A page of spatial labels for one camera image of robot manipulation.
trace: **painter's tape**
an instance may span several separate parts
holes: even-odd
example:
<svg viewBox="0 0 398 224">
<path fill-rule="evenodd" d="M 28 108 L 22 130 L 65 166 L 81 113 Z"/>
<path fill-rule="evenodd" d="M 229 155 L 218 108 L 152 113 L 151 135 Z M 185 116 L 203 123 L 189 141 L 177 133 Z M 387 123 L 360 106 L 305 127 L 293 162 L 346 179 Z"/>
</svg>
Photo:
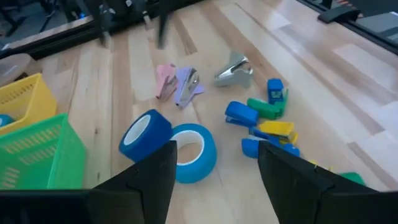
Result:
<svg viewBox="0 0 398 224">
<path fill-rule="evenodd" d="M 172 125 L 152 109 L 141 115 L 123 135 L 119 150 L 134 162 L 161 148 L 172 136 Z"/>
<path fill-rule="evenodd" d="M 199 124 L 181 124 L 173 128 L 171 140 L 177 142 L 177 150 L 190 143 L 201 146 L 199 155 L 192 161 L 177 163 L 175 178 L 178 182 L 191 184 L 210 174 L 216 165 L 217 150 L 209 130 Z"/>
<path fill-rule="evenodd" d="M 12 117 L 8 116 L 7 114 L 0 114 L 0 127 L 4 127 L 12 122 L 14 122 Z"/>
</svg>

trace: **blue object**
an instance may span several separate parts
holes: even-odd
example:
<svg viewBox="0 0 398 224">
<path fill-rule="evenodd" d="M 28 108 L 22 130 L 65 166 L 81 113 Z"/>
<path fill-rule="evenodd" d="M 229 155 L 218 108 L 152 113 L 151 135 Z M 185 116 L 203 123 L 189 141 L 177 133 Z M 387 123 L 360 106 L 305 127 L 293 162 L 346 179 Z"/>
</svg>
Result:
<svg viewBox="0 0 398 224">
<path fill-rule="evenodd" d="M 259 141 L 253 139 L 242 139 L 242 151 L 247 157 L 258 159 L 259 157 Z"/>
<path fill-rule="evenodd" d="M 291 143 L 284 144 L 283 149 L 297 157 L 300 157 L 300 150 L 298 148 L 294 147 L 293 144 L 291 144 Z"/>
<path fill-rule="evenodd" d="M 194 160 L 177 163 L 175 178 L 178 182 L 192 184 L 210 174 L 216 165 L 217 150 L 209 130 L 199 124 L 181 124 L 173 128 L 171 140 L 177 141 L 177 150 L 186 144 L 201 144 L 201 151 Z"/>
<path fill-rule="evenodd" d="M 14 119 L 6 114 L 0 114 L 0 127 L 14 122 Z"/>
<path fill-rule="evenodd" d="M 227 123 L 236 124 L 251 128 L 257 125 L 259 118 L 258 111 L 244 105 L 243 103 L 232 101 L 225 111 Z"/>
<path fill-rule="evenodd" d="M 258 130 L 258 129 L 255 128 L 255 127 L 249 128 L 249 134 L 251 134 L 251 135 L 253 135 L 253 136 L 255 136 L 255 137 L 259 137 L 259 138 L 266 139 L 266 140 L 268 140 L 271 144 L 273 144 L 273 145 L 275 145 L 275 146 L 277 146 L 277 147 L 279 147 L 279 148 L 282 148 L 282 145 L 280 144 L 279 138 L 278 138 L 278 137 L 273 136 L 273 135 L 271 135 L 271 134 L 263 133 L 262 131 Z"/>
<path fill-rule="evenodd" d="M 172 124 L 152 109 L 136 119 L 124 133 L 119 151 L 134 162 L 139 162 L 161 148 L 171 136 Z"/>
<path fill-rule="evenodd" d="M 284 84 L 278 78 L 271 78 L 267 81 L 268 103 L 274 104 L 275 102 L 283 102 Z"/>
</svg>

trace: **pink staple remover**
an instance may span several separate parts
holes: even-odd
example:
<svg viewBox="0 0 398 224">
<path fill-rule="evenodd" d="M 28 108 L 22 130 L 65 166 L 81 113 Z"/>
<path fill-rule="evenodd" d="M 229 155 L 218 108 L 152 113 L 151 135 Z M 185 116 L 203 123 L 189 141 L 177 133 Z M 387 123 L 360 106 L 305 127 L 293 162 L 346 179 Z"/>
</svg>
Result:
<svg viewBox="0 0 398 224">
<path fill-rule="evenodd" d="M 166 101 L 177 87 L 177 78 L 175 76 L 175 65 L 158 65 L 156 98 L 160 101 Z"/>
<path fill-rule="evenodd" d="M 193 96 L 205 91 L 205 87 L 199 84 L 199 75 L 194 68 L 179 68 L 175 76 L 178 84 L 177 91 L 174 94 L 174 101 L 180 109 L 184 109 L 191 102 Z"/>
</svg>

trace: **wooden table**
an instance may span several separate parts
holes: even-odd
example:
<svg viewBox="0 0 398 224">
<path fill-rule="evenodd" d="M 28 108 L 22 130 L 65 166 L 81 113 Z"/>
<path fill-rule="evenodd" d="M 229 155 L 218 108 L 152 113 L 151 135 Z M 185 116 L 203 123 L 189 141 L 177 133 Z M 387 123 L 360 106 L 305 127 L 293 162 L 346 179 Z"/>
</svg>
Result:
<svg viewBox="0 0 398 224">
<path fill-rule="evenodd" d="M 266 80 L 290 90 L 284 121 L 295 123 L 303 157 L 335 172 L 355 171 L 377 190 L 398 189 L 398 58 L 294 0 L 207 0 L 177 11 L 165 50 L 155 30 L 133 27 L 113 49 L 92 41 L 41 60 L 43 76 L 88 150 L 85 187 L 132 162 L 118 151 L 129 125 L 148 109 L 173 125 L 200 123 L 218 148 L 213 172 L 175 184 L 168 223 L 277 223 L 257 161 L 242 154 L 246 128 L 225 123 L 232 101 L 266 99 Z M 254 84 L 216 88 L 232 49 L 254 67 Z M 193 66 L 206 91 L 179 110 L 159 103 L 155 67 Z"/>
</svg>

